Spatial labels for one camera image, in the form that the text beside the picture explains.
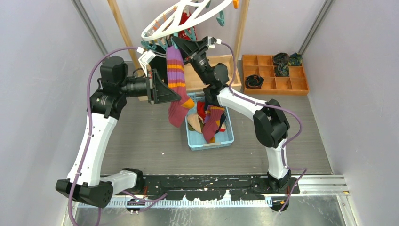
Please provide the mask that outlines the purple striped sock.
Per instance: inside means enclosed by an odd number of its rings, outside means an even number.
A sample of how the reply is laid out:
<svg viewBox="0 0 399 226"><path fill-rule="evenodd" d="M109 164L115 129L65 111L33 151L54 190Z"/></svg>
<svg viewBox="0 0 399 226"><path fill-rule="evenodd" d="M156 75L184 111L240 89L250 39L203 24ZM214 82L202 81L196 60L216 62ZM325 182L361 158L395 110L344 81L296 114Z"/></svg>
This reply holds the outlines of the purple striped sock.
<svg viewBox="0 0 399 226"><path fill-rule="evenodd" d="M195 103L186 92L183 58L180 51L173 46L166 49L166 66L168 87L180 96L180 100L171 102L168 120L171 125L179 128Z"/></svg>
<svg viewBox="0 0 399 226"><path fill-rule="evenodd" d="M221 117L224 113L223 107L209 105L207 109L207 120L203 128L203 137L207 143L215 142L215 134L219 130Z"/></svg>

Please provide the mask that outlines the red santa sock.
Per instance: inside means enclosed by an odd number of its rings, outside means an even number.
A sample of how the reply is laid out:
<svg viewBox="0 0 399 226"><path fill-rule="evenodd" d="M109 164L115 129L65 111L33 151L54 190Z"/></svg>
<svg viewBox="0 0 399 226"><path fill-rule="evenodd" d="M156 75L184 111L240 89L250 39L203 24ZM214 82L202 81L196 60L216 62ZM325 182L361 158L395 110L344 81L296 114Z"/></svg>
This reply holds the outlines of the red santa sock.
<svg viewBox="0 0 399 226"><path fill-rule="evenodd" d="M206 117L206 103L205 101L197 101L196 102L196 109L197 109L197 114L198 116L204 120Z"/></svg>

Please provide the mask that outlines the striped beige sock front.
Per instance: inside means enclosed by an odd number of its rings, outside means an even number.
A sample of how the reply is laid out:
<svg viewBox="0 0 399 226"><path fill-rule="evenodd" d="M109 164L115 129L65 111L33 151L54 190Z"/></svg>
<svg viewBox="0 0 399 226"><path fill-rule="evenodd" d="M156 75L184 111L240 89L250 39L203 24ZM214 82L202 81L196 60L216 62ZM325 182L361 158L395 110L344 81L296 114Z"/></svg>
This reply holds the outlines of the striped beige sock front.
<svg viewBox="0 0 399 226"><path fill-rule="evenodd" d="M196 131L198 133L203 133L203 128L205 126L203 119L197 114L192 113L187 116L187 123L190 131Z"/></svg>

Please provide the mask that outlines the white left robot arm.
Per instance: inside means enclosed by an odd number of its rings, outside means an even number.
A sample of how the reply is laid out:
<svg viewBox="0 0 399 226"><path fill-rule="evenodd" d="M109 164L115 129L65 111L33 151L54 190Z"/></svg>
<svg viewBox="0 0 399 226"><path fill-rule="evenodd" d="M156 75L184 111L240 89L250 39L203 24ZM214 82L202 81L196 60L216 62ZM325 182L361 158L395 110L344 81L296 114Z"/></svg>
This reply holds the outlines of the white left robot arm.
<svg viewBox="0 0 399 226"><path fill-rule="evenodd" d="M112 56L101 60L98 88L89 98L86 138L81 142L75 163L67 178L56 182L56 190L75 202L105 208L113 195L128 190L138 195L144 190L143 173L123 168L119 173L100 176L109 138L115 128L127 97L147 97L152 104L180 100L180 96L165 84L156 69L149 76L128 75L123 58Z"/></svg>

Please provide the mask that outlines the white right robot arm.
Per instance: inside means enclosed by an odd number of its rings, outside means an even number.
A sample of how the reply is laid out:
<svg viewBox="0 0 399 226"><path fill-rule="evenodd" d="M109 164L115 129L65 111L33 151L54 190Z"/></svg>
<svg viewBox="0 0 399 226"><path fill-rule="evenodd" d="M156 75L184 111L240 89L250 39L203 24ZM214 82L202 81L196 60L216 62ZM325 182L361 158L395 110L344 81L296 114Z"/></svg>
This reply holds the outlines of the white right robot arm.
<svg viewBox="0 0 399 226"><path fill-rule="evenodd" d="M191 64L201 81L206 100L215 106L233 109L248 117L254 123L257 140L265 147L268 158L266 182L274 193L287 188L291 171L286 166L285 147L290 125L277 100L261 102L228 86L229 68L223 63L211 66L206 55L214 46L216 38L205 37L201 41L191 41L172 37L171 44L180 51L184 64Z"/></svg>

